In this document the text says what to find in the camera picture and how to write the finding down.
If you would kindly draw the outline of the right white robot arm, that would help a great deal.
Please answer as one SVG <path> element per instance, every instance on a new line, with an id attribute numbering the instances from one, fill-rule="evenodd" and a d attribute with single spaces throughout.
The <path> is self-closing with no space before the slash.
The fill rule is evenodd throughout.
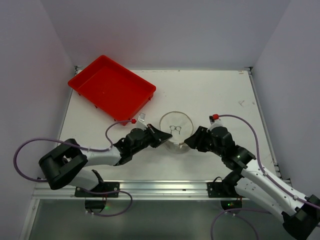
<path id="1" fill-rule="evenodd" d="M 320 223 L 320 199 L 293 189 L 258 163 L 250 151 L 235 144 L 227 128 L 200 126 L 185 141 L 191 149 L 221 157 L 231 172 L 212 188 L 228 196 L 250 199 L 280 220 L 296 240 L 306 240 Z"/>

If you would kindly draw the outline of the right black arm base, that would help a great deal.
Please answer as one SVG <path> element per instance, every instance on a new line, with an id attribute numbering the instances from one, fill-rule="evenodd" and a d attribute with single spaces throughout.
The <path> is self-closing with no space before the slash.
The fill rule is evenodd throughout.
<path id="1" fill-rule="evenodd" d="M 235 190 L 241 178 L 240 174 L 231 172 L 225 178 L 218 176 L 214 180 L 207 182 L 208 197 L 222 198 L 220 205 L 223 210 L 241 209 L 243 207 L 243 197 L 236 193 Z"/>

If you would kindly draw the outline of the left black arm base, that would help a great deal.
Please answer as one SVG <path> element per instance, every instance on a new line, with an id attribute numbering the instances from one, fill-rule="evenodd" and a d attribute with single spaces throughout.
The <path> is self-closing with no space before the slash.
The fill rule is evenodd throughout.
<path id="1" fill-rule="evenodd" d="M 102 216 L 102 211 L 107 206 L 107 198 L 117 198 L 119 196 L 120 183 L 118 181 L 105 182 L 96 170 L 92 170 L 98 180 L 97 186 L 90 190 L 76 187 L 75 197 L 78 198 L 101 198 L 101 200 L 85 200 L 84 208 L 93 215 Z"/>

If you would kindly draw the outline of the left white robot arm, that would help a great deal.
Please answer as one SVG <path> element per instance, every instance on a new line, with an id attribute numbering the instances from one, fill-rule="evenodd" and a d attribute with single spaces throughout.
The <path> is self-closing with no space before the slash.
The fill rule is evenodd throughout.
<path id="1" fill-rule="evenodd" d="M 69 185 L 91 191 L 103 183 L 94 166 L 125 165 L 140 151 L 157 148 L 172 137 L 148 124 L 144 129 L 133 128 L 107 151 L 90 149 L 92 154 L 84 153 L 76 140 L 70 138 L 43 156 L 38 164 L 52 190 Z"/>

